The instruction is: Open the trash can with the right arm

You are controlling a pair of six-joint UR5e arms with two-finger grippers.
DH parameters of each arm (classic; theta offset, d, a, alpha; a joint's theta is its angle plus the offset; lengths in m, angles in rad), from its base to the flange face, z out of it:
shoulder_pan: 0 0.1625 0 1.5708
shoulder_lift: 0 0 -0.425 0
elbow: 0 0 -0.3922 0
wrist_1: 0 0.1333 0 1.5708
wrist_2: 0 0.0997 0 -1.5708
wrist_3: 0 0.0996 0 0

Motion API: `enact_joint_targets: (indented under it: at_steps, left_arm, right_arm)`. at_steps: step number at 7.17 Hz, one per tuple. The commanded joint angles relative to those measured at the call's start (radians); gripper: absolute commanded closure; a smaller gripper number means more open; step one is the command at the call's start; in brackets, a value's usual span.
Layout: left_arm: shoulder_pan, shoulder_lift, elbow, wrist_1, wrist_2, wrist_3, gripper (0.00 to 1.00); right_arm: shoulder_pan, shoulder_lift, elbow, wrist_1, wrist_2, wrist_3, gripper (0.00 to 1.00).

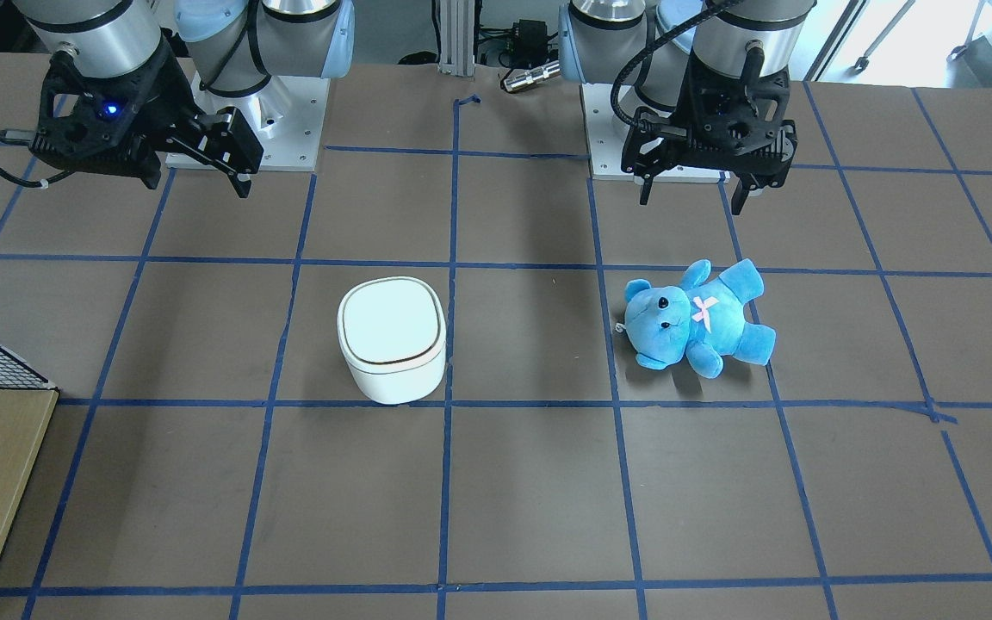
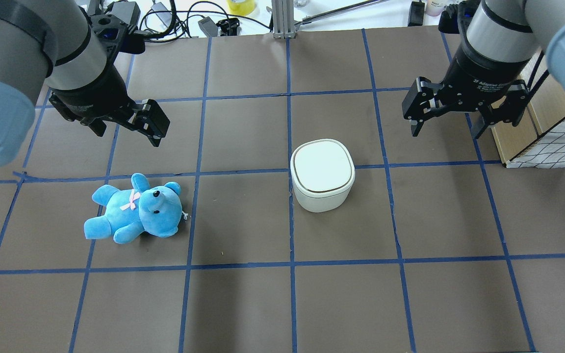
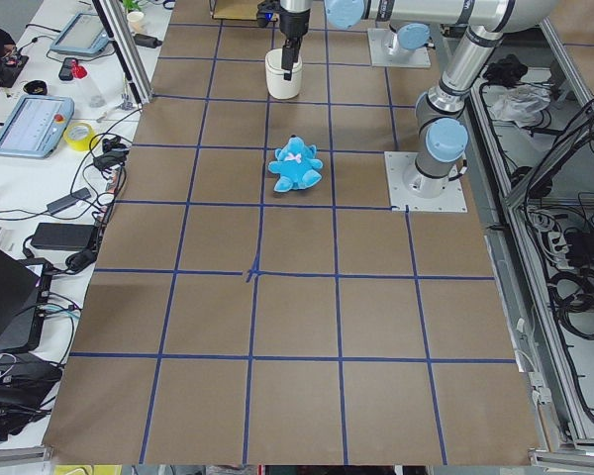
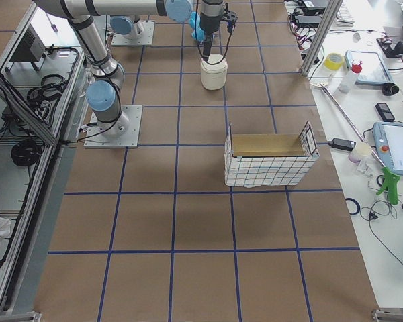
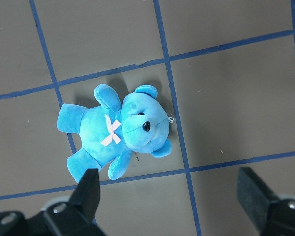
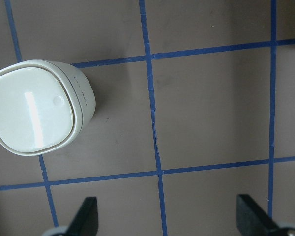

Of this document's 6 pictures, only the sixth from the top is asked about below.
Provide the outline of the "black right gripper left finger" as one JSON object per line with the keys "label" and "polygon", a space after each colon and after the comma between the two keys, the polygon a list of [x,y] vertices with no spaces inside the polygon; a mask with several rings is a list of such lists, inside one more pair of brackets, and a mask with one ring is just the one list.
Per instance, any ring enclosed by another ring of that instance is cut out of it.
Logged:
{"label": "black right gripper left finger", "polygon": [[67,236],[96,236],[99,229],[96,197],[86,197],[66,230]]}

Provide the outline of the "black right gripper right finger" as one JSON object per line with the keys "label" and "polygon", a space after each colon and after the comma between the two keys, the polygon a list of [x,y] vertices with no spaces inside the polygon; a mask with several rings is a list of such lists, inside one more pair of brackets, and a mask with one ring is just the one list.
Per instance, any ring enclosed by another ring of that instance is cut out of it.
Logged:
{"label": "black right gripper right finger", "polygon": [[248,194],[236,197],[236,226],[242,236],[284,236],[280,228]]}

